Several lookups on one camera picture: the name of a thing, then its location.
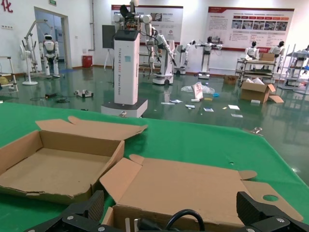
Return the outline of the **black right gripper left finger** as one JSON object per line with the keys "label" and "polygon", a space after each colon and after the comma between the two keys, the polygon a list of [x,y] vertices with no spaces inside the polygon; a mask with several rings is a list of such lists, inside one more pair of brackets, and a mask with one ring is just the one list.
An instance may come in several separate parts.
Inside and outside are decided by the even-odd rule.
{"label": "black right gripper left finger", "polygon": [[100,223],[104,211],[104,191],[97,190],[87,201],[72,203],[48,221],[26,232],[112,232],[113,227]]}

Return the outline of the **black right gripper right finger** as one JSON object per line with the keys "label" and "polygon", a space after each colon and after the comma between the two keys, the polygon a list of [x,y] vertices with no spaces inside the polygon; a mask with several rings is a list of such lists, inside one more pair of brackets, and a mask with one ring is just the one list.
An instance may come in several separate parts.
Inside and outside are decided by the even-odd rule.
{"label": "black right gripper right finger", "polygon": [[246,192],[239,191],[236,200],[237,214],[244,227],[238,232],[308,232],[309,226],[295,220],[277,206],[260,203]]}

